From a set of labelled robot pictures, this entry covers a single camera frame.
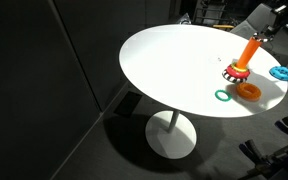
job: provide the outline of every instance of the orange stacking toy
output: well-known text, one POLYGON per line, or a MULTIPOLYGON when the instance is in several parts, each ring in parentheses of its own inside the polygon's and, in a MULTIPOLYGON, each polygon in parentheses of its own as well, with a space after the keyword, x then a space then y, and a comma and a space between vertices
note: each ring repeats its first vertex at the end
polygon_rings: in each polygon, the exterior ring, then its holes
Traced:
POLYGON ((254 37, 251 37, 235 66, 239 69, 246 69, 247 63, 251 60, 257 48, 260 47, 261 44, 262 42, 257 41, 254 37))

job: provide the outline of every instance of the orange ring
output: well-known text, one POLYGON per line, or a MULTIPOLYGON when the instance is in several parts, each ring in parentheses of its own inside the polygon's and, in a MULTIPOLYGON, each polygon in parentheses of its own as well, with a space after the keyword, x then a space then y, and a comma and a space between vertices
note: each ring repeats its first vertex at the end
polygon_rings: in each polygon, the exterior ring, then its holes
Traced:
POLYGON ((250 83, 240 83, 236 86, 236 91, 239 96, 248 101, 257 101, 260 99, 262 92, 261 90, 250 83))

